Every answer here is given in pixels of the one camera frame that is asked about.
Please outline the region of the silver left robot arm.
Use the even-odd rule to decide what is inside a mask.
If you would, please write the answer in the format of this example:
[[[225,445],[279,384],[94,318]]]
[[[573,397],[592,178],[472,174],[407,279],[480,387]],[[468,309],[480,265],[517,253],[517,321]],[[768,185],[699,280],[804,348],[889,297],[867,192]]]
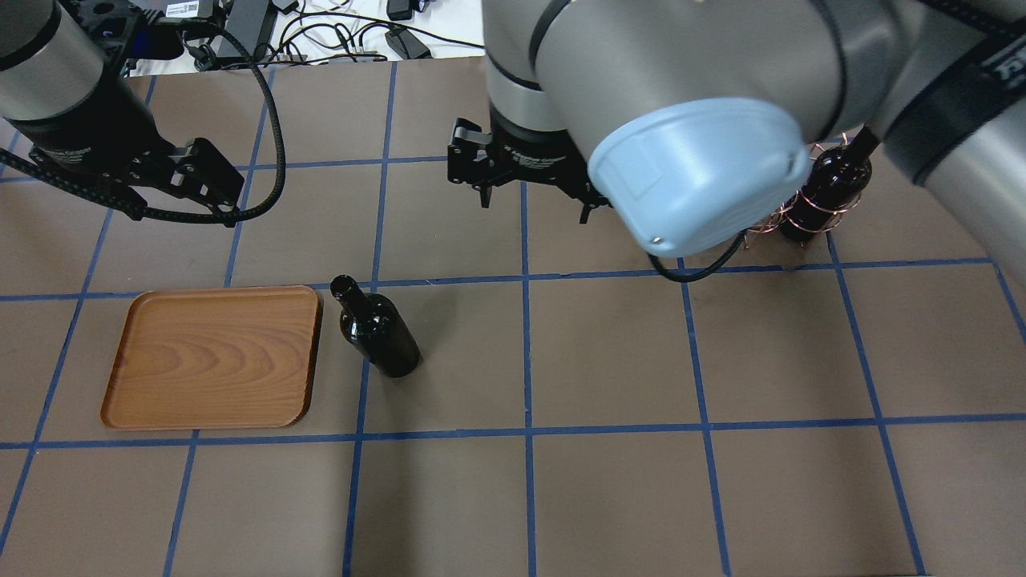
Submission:
[[[132,220],[232,226],[242,175],[205,138],[176,147],[58,1],[2,4],[2,117],[34,145],[2,163]]]

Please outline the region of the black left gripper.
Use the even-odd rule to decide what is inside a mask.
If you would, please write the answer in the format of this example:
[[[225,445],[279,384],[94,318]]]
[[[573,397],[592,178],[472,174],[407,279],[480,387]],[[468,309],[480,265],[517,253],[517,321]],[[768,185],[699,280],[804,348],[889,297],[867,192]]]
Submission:
[[[213,142],[201,136],[168,155],[146,151],[124,168],[96,175],[69,171],[36,145],[30,148],[29,158],[41,171],[86,192],[89,201],[123,211],[132,220],[243,220],[239,200],[244,178]],[[137,187],[190,200],[208,213],[150,207]]]

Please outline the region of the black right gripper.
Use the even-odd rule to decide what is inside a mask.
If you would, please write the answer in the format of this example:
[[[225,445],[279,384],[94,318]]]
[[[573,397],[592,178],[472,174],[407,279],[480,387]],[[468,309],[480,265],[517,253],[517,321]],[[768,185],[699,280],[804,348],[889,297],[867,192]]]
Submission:
[[[595,208],[611,204],[591,182],[587,162],[567,131],[534,131],[505,118],[491,118],[490,132],[469,119],[456,119],[446,177],[453,185],[473,187],[484,209],[491,207],[492,188],[513,180],[552,186],[579,201],[580,225],[589,223]]]

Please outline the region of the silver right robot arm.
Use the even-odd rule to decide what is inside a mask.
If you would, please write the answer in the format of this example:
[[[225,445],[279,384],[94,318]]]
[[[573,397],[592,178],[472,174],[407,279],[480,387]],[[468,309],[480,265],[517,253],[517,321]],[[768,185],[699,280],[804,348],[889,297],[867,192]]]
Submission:
[[[736,238],[854,127],[1024,279],[1022,1],[484,1],[491,132],[447,178],[609,205],[650,256]]]

